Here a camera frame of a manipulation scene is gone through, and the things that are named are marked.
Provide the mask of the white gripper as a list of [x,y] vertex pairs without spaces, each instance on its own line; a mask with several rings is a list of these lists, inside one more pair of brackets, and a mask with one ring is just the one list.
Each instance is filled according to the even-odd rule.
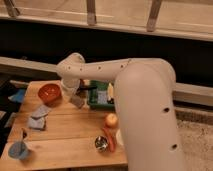
[[62,79],[61,87],[63,93],[67,96],[68,99],[71,99],[76,93],[80,86],[79,79]]

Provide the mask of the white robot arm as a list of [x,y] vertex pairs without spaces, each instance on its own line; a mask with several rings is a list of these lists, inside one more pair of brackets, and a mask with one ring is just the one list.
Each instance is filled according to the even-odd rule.
[[187,171],[172,92],[173,67],[160,58],[87,63],[73,53],[56,66],[65,92],[82,79],[114,84],[115,110],[129,171]]

